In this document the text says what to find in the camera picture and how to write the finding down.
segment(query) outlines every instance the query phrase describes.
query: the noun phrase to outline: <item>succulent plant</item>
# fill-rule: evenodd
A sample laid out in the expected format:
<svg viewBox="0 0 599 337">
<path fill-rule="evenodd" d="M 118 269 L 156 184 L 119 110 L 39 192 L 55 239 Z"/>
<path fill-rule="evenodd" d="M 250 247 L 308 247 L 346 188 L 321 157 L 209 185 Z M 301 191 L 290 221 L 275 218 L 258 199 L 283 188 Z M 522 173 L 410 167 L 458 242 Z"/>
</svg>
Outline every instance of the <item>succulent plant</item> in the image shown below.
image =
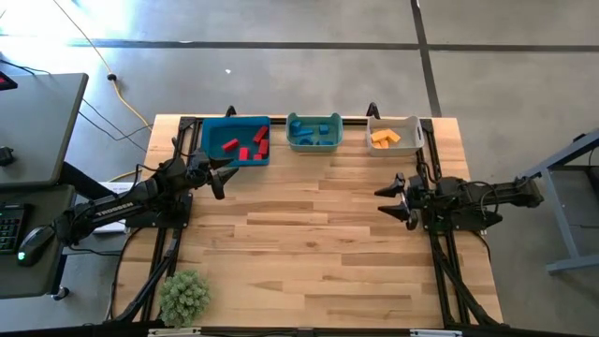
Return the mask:
<svg viewBox="0 0 599 337">
<path fill-rule="evenodd" d="M 177 271 L 160 287 L 160 318 L 175 328 L 191 327 L 210 303 L 206 280 L 197 271 Z"/>
</svg>

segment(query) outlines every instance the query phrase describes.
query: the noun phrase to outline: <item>desk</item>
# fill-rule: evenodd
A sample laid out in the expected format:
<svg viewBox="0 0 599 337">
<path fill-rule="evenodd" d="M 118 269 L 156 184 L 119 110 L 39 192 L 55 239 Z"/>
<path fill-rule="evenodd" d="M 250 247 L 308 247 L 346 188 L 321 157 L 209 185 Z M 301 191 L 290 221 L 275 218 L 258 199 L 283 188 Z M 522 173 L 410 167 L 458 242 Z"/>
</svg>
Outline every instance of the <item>desk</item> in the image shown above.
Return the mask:
<svg viewBox="0 0 599 337">
<path fill-rule="evenodd" d="M 0 190 L 70 184 L 87 198 L 110 191 L 65 162 L 86 74 L 13 77 L 19 87 L 0 95 L 0 146 L 14 149 L 14 163 L 0 169 Z"/>
<path fill-rule="evenodd" d="M 156 116 L 145 165 L 172 156 L 180 117 Z M 444 175 L 469 179 L 457 120 L 433 126 Z M 377 211 L 394 200 L 373 195 L 396 172 L 415 175 L 416 158 L 370 157 L 364 126 L 346 126 L 333 154 L 291 151 L 282 125 L 272 126 L 270 139 L 270 164 L 241 168 L 226 199 L 215 200 L 209 187 L 193 192 L 177 270 L 198 270 L 211 285 L 212 303 L 196 325 L 441 328 L 428 235 Z M 126 250 L 116 313 L 147 279 L 155 236 L 144 229 Z M 456 242 L 465 284 L 502 320 L 485 247 L 467 232 Z"/>
<path fill-rule="evenodd" d="M 74 196 L 73 186 L 61 185 L 32 193 L 3 193 L 0 194 L 0 202 L 33 205 L 29 219 L 23 223 L 25 228 L 22 236 L 25 237 L 34 228 L 50 224 L 71 206 Z M 0 299 L 41 296 L 51 292 L 52 286 L 58 286 L 57 281 L 60 281 L 56 278 L 62 277 L 62 251 L 63 245 L 54 238 L 44 250 L 43 257 L 32 267 L 17 265 L 16 255 L 0 256 Z"/>
</svg>

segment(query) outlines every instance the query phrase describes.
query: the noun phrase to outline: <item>computer mouse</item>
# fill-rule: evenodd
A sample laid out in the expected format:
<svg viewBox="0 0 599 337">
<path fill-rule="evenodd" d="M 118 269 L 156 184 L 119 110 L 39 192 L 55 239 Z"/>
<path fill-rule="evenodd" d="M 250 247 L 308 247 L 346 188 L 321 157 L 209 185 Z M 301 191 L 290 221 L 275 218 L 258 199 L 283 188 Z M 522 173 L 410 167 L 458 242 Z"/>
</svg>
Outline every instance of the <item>computer mouse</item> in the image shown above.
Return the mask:
<svg viewBox="0 0 599 337">
<path fill-rule="evenodd" d="M 30 231 L 23 239 L 17 251 L 17 263 L 23 267 L 35 265 L 42 257 L 44 250 L 51 238 L 54 237 L 54 229 L 50 226 L 37 227 Z"/>
</svg>

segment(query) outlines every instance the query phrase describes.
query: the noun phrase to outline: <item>black desk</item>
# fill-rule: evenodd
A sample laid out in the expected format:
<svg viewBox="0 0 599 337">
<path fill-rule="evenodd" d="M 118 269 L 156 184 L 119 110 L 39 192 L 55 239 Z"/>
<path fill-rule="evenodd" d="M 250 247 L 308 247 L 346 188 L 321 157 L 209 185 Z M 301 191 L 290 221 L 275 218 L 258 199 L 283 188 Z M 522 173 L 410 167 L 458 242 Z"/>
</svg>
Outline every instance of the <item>black desk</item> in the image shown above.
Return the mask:
<svg viewBox="0 0 599 337">
<path fill-rule="evenodd" d="M 0 202 L 29 203 L 34 206 L 25 226 L 23 237 L 33 228 L 49 224 L 69 208 L 75 197 L 70 185 L 46 187 L 30 194 L 3 193 Z M 41 296 L 58 291 L 66 257 L 63 245 L 56 238 L 44 251 L 44 256 L 32 267 L 17 265 L 17 256 L 0 256 L 0 299 Z"/>
<path fill-rule="evenodd" d="M 65 162 L 88 76 L 12 79 L 19 87 L 0 92 L 0 146 L 14 149 L 16 160 L 0 169 L 0 191 L 58 183 L 73 185 L 86 198 L 108 196 L 108 189 Z"/>
</svg>

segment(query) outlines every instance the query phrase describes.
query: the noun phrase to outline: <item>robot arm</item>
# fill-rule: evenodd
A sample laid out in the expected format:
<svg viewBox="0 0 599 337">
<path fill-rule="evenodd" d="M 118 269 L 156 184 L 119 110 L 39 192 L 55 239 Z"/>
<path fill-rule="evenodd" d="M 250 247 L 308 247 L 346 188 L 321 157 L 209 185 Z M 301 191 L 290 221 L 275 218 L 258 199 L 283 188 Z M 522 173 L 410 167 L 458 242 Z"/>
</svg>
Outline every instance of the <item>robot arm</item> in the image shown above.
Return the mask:
<svg viewBox="0 0 599 337">
<path fill-rule="evenodd" d="M 497 213 L 499 204 L 511 203 L 518 207 L 537 207 L 543 197 L 531 179 L 521 178 L 510 183 L 466 182 L 456 177 L 439 179 L 434 190 L 425 187 L 420 176 L 410 177 L 406 188 L 403 174 L 398 173 L 389 187 L 375 195 L 394 198 L 400 195 L 398 205 L 380 206 L 378 209 L 406 222 L 408 229 L 415 229 L 418 218 L 416 210 L 427 209 L 438 221 L 438 230 L 450 227 L 459 230 L 483 230 L 503 220 Z M 495 211 L 485 206 L 496 205 Z"/>
<path fill-rule="evenodd" d="M 238 168 L 217 169 L 233 159 L 210 159 L 205 153 L 196 150 L 190 154 L 189 160 L 187 167 L 181 158 L 169 159 L 159 165 L 150 179 L 133 186 L 130 191 L 81 203 L 66 210 L 53 221 L 58 240 L 65 245 L 78 244 L 94 229 L 134 215 L 149 211 L 168 215 L 180 211 L 178 195 L 204 184 L 212 187 L 216 198 L 224 198 L 223 185 Z"/>
</svg>

